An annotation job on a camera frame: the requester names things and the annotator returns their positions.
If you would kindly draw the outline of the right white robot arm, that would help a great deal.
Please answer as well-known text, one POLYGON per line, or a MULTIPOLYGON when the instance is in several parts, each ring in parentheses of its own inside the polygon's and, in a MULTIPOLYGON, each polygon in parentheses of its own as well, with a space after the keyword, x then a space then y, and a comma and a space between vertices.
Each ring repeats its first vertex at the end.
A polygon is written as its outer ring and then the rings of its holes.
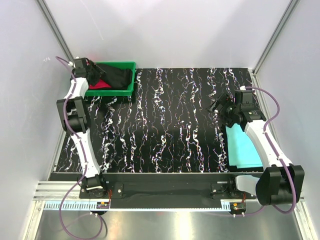
POLYGON ((239 198, 245 193, 255 196, 262 206, 291 204, 299 202, 305 171, 301 165, 294 165, 283 153, 269 129, 274 117, 267 119, 254 103, 256 87, 242 86, 234 97, 222 93, 207 111, 218 114, 226 127, 239 125, 253 143, 261 160, 263 173, 260 177, 249 174, 237 175, 227 185, 228 195, 239 198))

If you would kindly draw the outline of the black t shirt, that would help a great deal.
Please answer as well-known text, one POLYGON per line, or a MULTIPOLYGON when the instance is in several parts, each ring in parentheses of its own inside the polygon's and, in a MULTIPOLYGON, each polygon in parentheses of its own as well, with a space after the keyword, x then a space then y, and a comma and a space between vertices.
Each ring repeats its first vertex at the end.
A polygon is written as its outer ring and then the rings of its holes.
POLYGON ((94 90, 126 90, 131 84, 133 74, 131 69, 120 69, 105 63, 97 63, 97 65, 105 71, 101 80, 108 83, 112 88, 94 90))

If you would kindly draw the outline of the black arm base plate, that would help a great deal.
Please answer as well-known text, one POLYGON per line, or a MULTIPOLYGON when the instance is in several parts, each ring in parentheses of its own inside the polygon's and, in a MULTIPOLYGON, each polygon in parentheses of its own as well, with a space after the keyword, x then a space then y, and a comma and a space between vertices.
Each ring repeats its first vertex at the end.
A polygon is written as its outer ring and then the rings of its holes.
POLYGON ((169 205, 208 199, 240 199, 237 174, 232 173, 108 173, 82 179, 78 183, 85 198, 111 198, 132 201, 160 200, 169 205))

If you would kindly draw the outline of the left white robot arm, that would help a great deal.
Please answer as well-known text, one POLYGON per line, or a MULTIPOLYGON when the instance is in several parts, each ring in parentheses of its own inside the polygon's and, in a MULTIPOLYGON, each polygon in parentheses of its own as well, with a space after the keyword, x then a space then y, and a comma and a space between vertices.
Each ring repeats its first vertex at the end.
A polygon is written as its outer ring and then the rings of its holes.
POLYGON ((103 198, 108 193, 108 186, 93 150, 90 133, 92 123, 84 96, 90 85, 99 82, 104 71, 86 57, 73 61, 59 56, 55 58, 70 71, 70 88, 64 98, 56 101, 56 106, 62 128, 73 140, 82 167, 82 176, 77 180, 79 197, 103 198))

